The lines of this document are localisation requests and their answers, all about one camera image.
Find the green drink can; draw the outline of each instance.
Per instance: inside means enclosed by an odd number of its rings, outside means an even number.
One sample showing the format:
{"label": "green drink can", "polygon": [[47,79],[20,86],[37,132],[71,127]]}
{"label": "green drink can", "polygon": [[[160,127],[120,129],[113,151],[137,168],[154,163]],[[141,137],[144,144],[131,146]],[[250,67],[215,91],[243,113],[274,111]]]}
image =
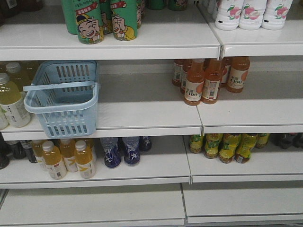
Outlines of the green drink can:
{"label": "green drink can", "polygon": [[110,0],[114,37],[128,41],[137,37],[137,1]]}
{"label": "green drink can", "polygon": [[187,0],[169,0],[169,9],[183,11],[187,8]]}
{"label": "green drink can", "polygon": [[110,2],[109,0],[99,0],[99,2],[103,22],[103,33],[110,34],[113,32],[112,11],[110,10]]}
{"label": "green drink can", "polygon": [[78,39],[83,44],[97,44],[103,38],[103,23],[99,0],[74,2]]}

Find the orange juice bottle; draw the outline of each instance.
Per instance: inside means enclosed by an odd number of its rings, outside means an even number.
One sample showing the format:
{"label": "orange juice bottle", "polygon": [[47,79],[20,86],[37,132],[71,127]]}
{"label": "orange juice bottle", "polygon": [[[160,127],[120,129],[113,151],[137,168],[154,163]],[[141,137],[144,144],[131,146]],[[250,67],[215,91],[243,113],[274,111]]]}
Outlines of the orange juice bottle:
{"label": "orange juice bottle", "polygon": [[204,83],[204,59],[193,59],[192,65],[187,73],[184,102],[188,105],[200,103]]}
{"label": "orange juice bottle", "polygon": [[242,92],[249,68],[249,57],[234,57],[226,89],[233,93]]}
{"label": "orange juice bottle", "polygon": [[221,60],[212,58],[205,71],[204,85],[201,101],[207,104],[217,102],[222,78]]}

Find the white shelf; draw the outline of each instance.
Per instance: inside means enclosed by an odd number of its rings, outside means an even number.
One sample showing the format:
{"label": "white shelf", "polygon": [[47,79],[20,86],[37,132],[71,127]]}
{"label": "white shelf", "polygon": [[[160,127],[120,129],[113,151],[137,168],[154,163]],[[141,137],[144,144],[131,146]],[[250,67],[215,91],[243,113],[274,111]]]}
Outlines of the white shelf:
{"label": "white shelf", "polygon": [[215,104],[199,104],[204,133],[303,131],[301,71],[250,72],[241,93],[220,90]]}
{"label": "white shelf", "polygon": [[193,226],[302,223],[302,182],[183,184]]}
{"label": "white shelf", "polygon": [[189,151],[189,136],[184,136],[192,183],[303,181],[303,149],[281,149],[269,142],[254,148],[249,162],[233,160],[225,164],[219,158],[208,159],[203,153]]}
{"label": "white shelf", "polygon": [[237,28],[223,31],[215,26],[211,15],[198,4],[213,33],[221,43],[221,57],[303,55],[303,7],[293,4],[281,30],[248,31]]}
{"label": "white shelf", "polygon": [[182,226],[179,184],[69,189],[11,189],[0,226]]}
{"label": "white shelf", "polygon": [[67,32],[61,6],[45,6],[7,19],[0,44],[0,61],[217,58],[220,51],[194,4],[182,12],[147,10],[136,39],[123,42],[108,34],[94,45]]}
{"label": "white shelf", "polygon": [[48,172],[38,164],[30,163],[26,158],[10,160],[10,164],[0,171],[0,188],[67,188],[121,186],[164,183],[189,183],[190,171],[181,136],[152,137],[152,148],[141,152],[140,162],[136,166],[121,163],[116,168],[104,164],[103,150],[96,149],[96,174],[83,179],[78,172],[68,172],[61,180],[52,179]]}

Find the bottle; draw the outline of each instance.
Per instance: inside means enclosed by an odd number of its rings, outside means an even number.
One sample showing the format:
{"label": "bottle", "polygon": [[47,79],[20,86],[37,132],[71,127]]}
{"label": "bottle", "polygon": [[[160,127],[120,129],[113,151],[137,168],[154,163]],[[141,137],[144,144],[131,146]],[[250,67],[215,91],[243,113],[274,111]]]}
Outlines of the bottle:
{"label": "bottle", "polygon": [[6,73],[0,73],[0,107],[11,126],[19,128],[30,121],[29,112],[25,110],[24,100],[17,85],[9,80]]}
{"label": "bottle", "polygon": [[232,66],[232,57],[224,57],[222,59],[222,79],[221,79],[221,87],[226,87],[228,82],[228,77],[231,72]]}
{"label": "bottle", "polygon": [[104,163],[109,168],[115,168],[121,163],[118,150],[118,137],[100,138],[104,150]]}
{"label": "bottle", "polygon": [[181,71],[183,67],[184,59],[174,60],[174,76],[172,78],[172,84],[175,86],[181,86]]}
{"label": "bottle", "polygon": [[234,57],[226,89],[233,93],[242,92],[249,68],[249,57]]}
{"label": "bottle", "polygon": [[48,140],[42,144],[42,149],[49,175],[55,180],[62,179],[66,175],[67,170],[59,148]]}
{"label": "bottle", "polygon": [[45,159],[43,157],[43,149],[42,149],[42,144],[44,142],[46,142],[46,140],[32,140],[32,148],[33,148],[33,153],[36,157],[37,163],[40,165],[40,167],[44,171],[47,171],[46,165],[45,165]]}
{"label": "bottle", "polygon": [[222,78],[221,60],[212,58],[205,71],[204,85],[201,101],[206,104],[217,102]]}
{"label": "bottle", "polygon": [[182,94],[185,93],[187,73],[191,67],[192,62],[193,62],[192,59],[185,59],[183,62],[183,67],[181,71],[181,85],[180,85],[180,92]]}
{"label": "bottle", "polygon": [[125,145],[124,161],[129,166],[135,166],[140,161],[139,136],[122,137]]}
{"label": "bottle", "polygon": [[202,96],[204,83],[204,59],[193,59],[187,73],[184,102],[188,105],[198,105]]}
{"label": "bottle", "polygon": [[79,140],[76,142],[75,148],[76,163],[81,177],[91,178],[95,175],[96,169],[90,147],[86,145],[85,141]]}
{"label": "bottle", "polygon": [[67,171],[77,172],[77,164],[75,158],[75,140],[73,139],[60,139],[59,149],[63,156],[63,160]]}

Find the drink bottle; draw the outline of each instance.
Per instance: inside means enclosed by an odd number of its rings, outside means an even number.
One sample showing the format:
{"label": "drink bottle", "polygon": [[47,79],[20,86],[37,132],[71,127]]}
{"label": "drink bottle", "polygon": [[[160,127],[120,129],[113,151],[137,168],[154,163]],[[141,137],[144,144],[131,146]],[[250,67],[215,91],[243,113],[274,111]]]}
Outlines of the drink bottle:
{"label": "drink bottle", "polygon": [[25,110],[24,100],[17,85],[9,80],[6,73],[0,73],[0,107],[11,126],[19,128],[30,121],[29,112]]}
{"label": "drink bottle", "polygon": [[42,149],[42,144],[44,142],[46,142],[46,140],[32,140],[32,148],[33,148],[33,153],[36,157],[37,163],[40,165],[40,167],[44,171],[47,171],[46,165],[45,165],[45,159],[43,157],[43,149]]}
{"label": "drink bottle", "polygon": [[193,59],[187,73],[184,102],[188,105],[198,105],[202,96],[204,83],[204,59]]}
{"label": "drink bottle", "polygon": [[75,140],[60,139],[60,151],[64,159],[66,169],[70,172],[77,172],[77,164],[75,158]]}
{"label": "drink bottle", "polygon": [[81,177],[91,178],[95,175],[96,169],[90,147],[86,145],[85,141],[79,140],[76,142],[75,148],[76,163]]}
{"label": "drink bottle", "polygon": [[109,168],[115,168],[121,163],[118,150],[118,137],[100,138],[104,150],[104,163]]}
{"label": "drink bottle", "polygon": [[55,180],[62,179],[66,175],[67,170],[59,148],[48,140],[42,144],[42,149],[49,175]]}
{"label": "drink bottle", "polygon": [[242,92],[249,68],[249,57],[234,57],[226,89],[233,93]]}
{"label": "drink bottle", "polygon": [[221,63],[221,60],[212,58],[209,62],[209,66],[205,70],[205,78],[201,98],[201,101],[203,103],[213,104],[217,102],[222,78]]}

